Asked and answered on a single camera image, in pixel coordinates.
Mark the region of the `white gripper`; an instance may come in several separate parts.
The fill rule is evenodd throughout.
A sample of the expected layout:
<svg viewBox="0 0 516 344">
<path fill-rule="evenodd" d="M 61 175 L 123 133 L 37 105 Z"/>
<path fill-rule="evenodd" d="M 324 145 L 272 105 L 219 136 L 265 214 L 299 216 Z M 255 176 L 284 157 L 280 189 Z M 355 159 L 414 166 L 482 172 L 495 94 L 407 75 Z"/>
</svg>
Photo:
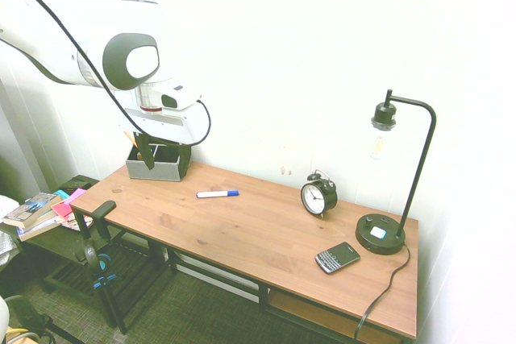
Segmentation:
<svg viewBox="0 0 516 344">
<path fill-rule="evenodd" d="M 140 133 L 140 130 L 128 119 L 130 118 L 140 129 L 148 133 L 135 135 L 136 145 L 148 170 L 155 167 L 149 135 L 183 144 L 193 144 L 201 140 L 200 102 L 195 102 L 183 110 L 167 107 L 142 109 L 140 106 L 129 105 L 124 108 L 124 111 L 126 115 L 117 113 L 117 121 L 122 129 Z M 191 161 L 192 147 L 178 145 L 177 153 L 179 177 L 185 177 Z"/>
</svg>

